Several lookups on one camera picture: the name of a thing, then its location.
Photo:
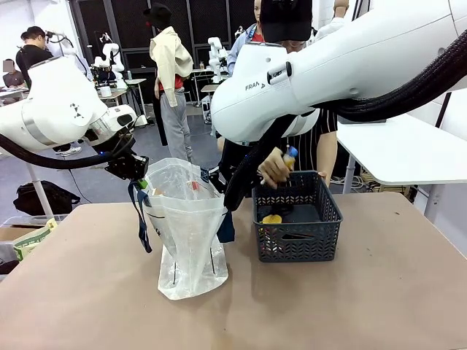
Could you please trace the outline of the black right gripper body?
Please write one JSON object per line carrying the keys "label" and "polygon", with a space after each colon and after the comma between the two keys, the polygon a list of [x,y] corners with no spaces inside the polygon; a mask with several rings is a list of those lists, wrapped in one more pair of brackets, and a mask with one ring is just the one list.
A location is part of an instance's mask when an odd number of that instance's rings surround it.
{"label": "black right gripper body", "polygon": [[209,182],[215,187],[215,189],[224,194],[226,190],[226,184],[221,179],[221,173],[219,168],[212,168],[209,170]]}

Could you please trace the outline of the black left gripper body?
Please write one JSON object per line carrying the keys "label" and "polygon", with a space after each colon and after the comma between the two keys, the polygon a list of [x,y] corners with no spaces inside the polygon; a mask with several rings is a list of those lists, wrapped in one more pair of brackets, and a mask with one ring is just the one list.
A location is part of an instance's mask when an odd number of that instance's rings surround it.
{"label": "black left gripper body", "polygon": [[147,156],[125,154],[108,162],[104,169],[120,179],[139,181],[144,178],[147,172],[149,160]]}

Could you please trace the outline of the person's right hand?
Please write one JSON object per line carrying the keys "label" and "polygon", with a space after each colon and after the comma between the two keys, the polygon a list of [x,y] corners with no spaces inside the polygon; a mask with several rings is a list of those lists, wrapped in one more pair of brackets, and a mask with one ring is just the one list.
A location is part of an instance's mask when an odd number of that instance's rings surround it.
{"label": "person's right hand", "polygon": [[277,185],[286,182],[293,171],[293,163],[286,163],[282,151],[275,147],[269,156],[258,166],[263,182],[277,189]]}

